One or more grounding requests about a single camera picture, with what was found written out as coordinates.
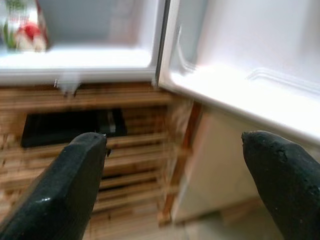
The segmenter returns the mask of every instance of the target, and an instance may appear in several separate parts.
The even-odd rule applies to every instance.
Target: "food package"
[[[47,28],[38,0],[0,0],[0,35],[10,50],[44,52]]]

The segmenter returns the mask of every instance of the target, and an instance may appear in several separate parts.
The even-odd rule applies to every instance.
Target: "black object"
[[[81,240],[105,155],[103,135],[76,137],[15,204],[0,225],[0,240]]]
[[[121,109],[28,114],[21,146],[69,143],[87,132],[106,134],[107,137],[127,135]]]
[[[320,240],[320,164],[269,132],[245,132],[242,141],[246,165],[284,238]]]

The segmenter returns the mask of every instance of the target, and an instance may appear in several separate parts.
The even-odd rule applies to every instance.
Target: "floor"
[[[283,240],[271,216],[265,208],[258,209],[246,218],[225,225],[218,213],[212,213],[199,220],[164,228],[153,228],[151,219],[140,219],[135,231],[122,237],[106,240]]]

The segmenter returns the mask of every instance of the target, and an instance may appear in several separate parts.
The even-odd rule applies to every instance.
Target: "mini fridge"
[[[13,53],[0,45],[0,86],[145,81],[320,145],[319,1],[39,4],[50,47]]]

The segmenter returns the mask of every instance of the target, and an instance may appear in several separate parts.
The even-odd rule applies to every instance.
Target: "rubber gripper pad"
[[[0,240],[80,240],[99,190],[106,137],[84,133],[27,189],[0,226]]]
[[[258,192],[286,240],[320,239],[320,164],[278,135],[242,134],[243,156]]]

